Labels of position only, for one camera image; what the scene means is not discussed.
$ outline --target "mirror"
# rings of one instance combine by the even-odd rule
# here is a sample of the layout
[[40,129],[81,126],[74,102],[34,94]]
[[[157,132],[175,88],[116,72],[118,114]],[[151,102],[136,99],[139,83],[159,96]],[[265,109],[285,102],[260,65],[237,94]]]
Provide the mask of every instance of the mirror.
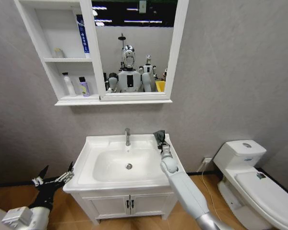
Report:
[[92,1],[107,95],[164,92],[177,0]]

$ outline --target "toilet lid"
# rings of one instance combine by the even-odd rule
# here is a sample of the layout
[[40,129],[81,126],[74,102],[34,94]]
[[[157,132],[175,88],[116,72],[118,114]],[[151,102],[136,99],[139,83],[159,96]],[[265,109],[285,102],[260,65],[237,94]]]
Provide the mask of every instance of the toilet lid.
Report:
[[236,175],[246,193],[272,218],[288,227],[288,193],[262,172]]

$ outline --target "wall shelf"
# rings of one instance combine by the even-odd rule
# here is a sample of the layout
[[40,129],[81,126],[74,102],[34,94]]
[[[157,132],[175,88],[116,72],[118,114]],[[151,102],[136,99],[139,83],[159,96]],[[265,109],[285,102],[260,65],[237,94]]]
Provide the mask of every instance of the wall shelf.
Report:
[[45,57],[45,62],[92,62],[91,58],[52,58]]
[[[106,92],[91,0],[14,1],[58,99],[55,105],[172,102],[170,94],[189,0],[178,1],[165,92],[116,93],[115,95]],[[84,53],[83,36],[79,32],[77,15],[83,17],[90,58],[86,58]],[[55,58],[57,48],[63,51],[66,58]],[[64,72],[68,72],[76,97],[69,96],[62,75]],[[80,77],[85,77],[91,96],[82,96]]]

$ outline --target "electrical outlet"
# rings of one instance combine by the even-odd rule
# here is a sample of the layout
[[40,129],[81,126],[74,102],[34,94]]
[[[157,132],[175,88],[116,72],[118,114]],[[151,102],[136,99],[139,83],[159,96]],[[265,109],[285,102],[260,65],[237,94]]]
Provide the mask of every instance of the electrical outlet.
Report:
[[205,157],[204,159],[203,159],[203,164],[208,164],[208,163],[210,163],[210,161],[212,160],[212,158],[209,158],[209,157]]

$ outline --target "yellow container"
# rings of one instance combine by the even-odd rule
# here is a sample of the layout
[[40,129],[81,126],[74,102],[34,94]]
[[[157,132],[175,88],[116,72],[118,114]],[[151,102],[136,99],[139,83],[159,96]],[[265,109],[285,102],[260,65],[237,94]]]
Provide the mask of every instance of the yellow container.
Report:
[[163,80],[156,81],[156,86],[157,86],[158,92],[164,92],[165,81],[163,81]]

